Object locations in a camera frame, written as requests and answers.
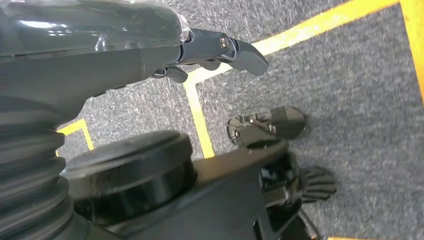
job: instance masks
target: black plastic part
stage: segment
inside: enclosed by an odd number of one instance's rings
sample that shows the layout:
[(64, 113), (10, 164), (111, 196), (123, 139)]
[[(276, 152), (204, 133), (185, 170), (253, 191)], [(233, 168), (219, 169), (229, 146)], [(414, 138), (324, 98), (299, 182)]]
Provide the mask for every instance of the black plastic part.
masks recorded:
[(312, 238), (304, 221), (296, 217), (281, 234), (281, 240), (312, 240)]
[(118, 141), (69, 162), (75, 211), (109, 226), (172, 200), (196, 179), (190, 139), (163, 131)]
[(297, 109), (283, 106), (271, 109), (269, 124), (275, 126), (275, 135), (283, 139), (297, 138), (306, 127), (305, 116)]
[(166, 75), (169, 79), (176, 82), (177, 84), (184, 83), (189, 75), (177, 66), (169, 66), (167, 67), (168, 74)]
[(255, 76), (263, 75), (269, 63), (265, 57), (251, 44), (237, 40), (237, 51), (234, 61), (228, 61), (233, 69), (243, 71), (246, 70)]
[(192, 152), (187, 135), (154, 132), (82, 154), (69, 161), (63, 176), (74, 199), (102, 197), (161, 177), (182, 166)]
[(243, 147), (263, 139), (295, 139), (305, 127), (305, 117), (300, 111), (283, 106), (266, 112), (233, 116), (228, 120), (227, 134), (234, 145)]
[(227, 52), (221, 47), (222, 32), (191, 28), (192, 39), (183, 45), (182, 58), (179, 64), (191, 64), (218, 57)]
[(189, 191), (108, 229), (131, 240), (254, 240), (256, 222), (263, 240), (276, 240), (296, 217), (300, 202), (289, 211), (279, 208), (284, 217), (273, 215), (271, 220), (258, 177), (265, 165), (281, 159), (287, 149), (287, 142), (280, 141), (266, 149), (240, 148), (194, 161), (197, 180)]
[(220, 67), (221, 62), (215, 59), (208, 59), (204, 61), (199, 61), (197, 64), (199, 64), (202, 68), (206, 70), (215, 71)]
[(336, 179), (331, 172), (313, 166), (300, 170), (304, 188), (302, 202), (304, 204), (326, 201), (337, 191)]

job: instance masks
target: gray carpet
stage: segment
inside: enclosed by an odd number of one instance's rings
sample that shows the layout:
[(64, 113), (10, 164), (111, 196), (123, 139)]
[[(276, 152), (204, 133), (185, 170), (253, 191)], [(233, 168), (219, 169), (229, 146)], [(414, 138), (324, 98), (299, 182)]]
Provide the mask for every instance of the gray carpet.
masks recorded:
[(424, 107), (400, 6), (268, 60), (264, 76), (229, 71), (198, 84), (216, 153), (232, 149), (226, 118), (296, 107), (307, 128), (292, 151), (303, 166), (326, 167), (338, 179), (333, 199), (306, 207), (322, 232), (424, 239)]

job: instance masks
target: yellow line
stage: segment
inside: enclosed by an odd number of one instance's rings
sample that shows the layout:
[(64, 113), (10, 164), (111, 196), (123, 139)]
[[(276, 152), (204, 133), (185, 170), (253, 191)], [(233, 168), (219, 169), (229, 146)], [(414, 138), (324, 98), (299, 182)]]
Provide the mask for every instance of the yellow line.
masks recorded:
[(80, 129), (82, 130), (82, 133), (84, 134), (84, 138), (85, 138), (85, 141), (87, 142), (88, 149), (90, 151), (93, 150), (94, 149), (93, 142), (92, 142), (92, 139), (90, 137), (89, 129), (87, 127), (87, 123), (86, 123), (85, 119), (81, 119), (81, 120), (78, 120), (74, 123), (71, 123), (64, 128), (57, 130), (57, 132), (62, 133), (65, 136), (67, 136), (69, 134), (75, 133), (76, 131), (78, 131)]
[(416, 78), (424, 102), (424, 1), (400, 0)]
[[(299, 42), (310, 39), (314, 36), (327, 32), (336, 27), (342, 26), (369, 14), (380, 11), (384, 8), (397, 4), (399, 0), (351, 0), (316, 15), (299, 25), (296, 25), (287, 31), (254, 43), (253, 45), (264, 55), (275, 53), (279, 50), (293, 46)], [(201, 149), (205, 158), (211, 158), (214, 154), (211, 138), (202, 112), (202, 106), (199, 95), (196, 90), (196, 84), (206, 79), (222, 74), (231, 67), (227, 64), (221, 66), (215, 71), (208, 71), (204, 68), (196, 69), (188, 74), (188, 79), (184, 83), (187, 93), (188, 103), (193, 115), (194, 125), (200, 140)]]
[(87, 142), (88, 149), (91, 151), (94, 149), (92, 138), (90, 137), (89, 128), (87, 127), (86, 121), (84, 119), (82, 120), (84, 124), (81, 129), (82, 129), (82, 132), (84, 133), (84, 137), (85, 137), (85, 141)]

